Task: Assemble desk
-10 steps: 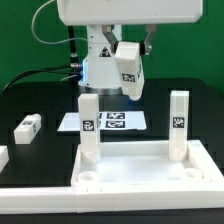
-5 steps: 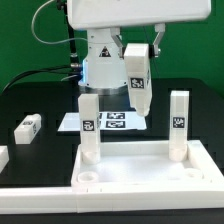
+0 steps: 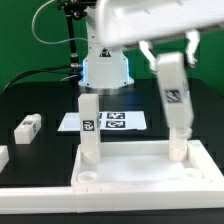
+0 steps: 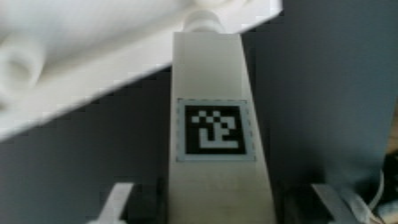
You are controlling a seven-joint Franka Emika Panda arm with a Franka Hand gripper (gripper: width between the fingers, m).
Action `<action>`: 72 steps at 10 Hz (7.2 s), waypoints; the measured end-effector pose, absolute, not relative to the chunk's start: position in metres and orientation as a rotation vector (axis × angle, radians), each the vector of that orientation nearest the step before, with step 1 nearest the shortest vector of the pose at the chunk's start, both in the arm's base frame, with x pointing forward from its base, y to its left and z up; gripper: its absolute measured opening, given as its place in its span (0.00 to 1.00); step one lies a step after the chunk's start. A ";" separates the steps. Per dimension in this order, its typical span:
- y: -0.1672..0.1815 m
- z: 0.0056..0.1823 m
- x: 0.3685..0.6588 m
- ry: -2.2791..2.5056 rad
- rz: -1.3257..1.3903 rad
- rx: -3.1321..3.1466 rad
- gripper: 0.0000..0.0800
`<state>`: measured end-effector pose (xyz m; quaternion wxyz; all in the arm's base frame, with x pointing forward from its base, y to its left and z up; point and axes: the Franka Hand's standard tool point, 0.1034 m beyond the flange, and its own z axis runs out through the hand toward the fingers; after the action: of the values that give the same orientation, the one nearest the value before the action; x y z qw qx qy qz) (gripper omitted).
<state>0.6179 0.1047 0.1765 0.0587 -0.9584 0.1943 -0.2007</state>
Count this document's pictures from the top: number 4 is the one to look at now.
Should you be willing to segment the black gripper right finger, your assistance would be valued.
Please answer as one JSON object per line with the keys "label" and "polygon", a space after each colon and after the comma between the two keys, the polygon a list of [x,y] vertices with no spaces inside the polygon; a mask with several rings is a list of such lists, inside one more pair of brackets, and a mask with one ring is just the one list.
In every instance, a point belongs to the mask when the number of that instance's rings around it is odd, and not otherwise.
{"label": "black gripper right finger", "polygon": [[376,217],[358,194],[348,189],[333,189],[328,184],[312,184],[310,187],[332,215],[326,224],[376,224]]}

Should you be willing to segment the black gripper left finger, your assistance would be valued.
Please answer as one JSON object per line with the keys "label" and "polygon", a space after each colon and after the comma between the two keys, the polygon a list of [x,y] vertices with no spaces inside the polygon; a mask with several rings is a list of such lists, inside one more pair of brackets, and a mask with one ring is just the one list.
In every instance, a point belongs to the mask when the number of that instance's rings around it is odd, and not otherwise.
{"label": "black gripper left finger", "polygon": [[133,183],[115,183],[106,197],[97,218],[87,224],[127,224],[120,219],[127,198],[133,190]]}

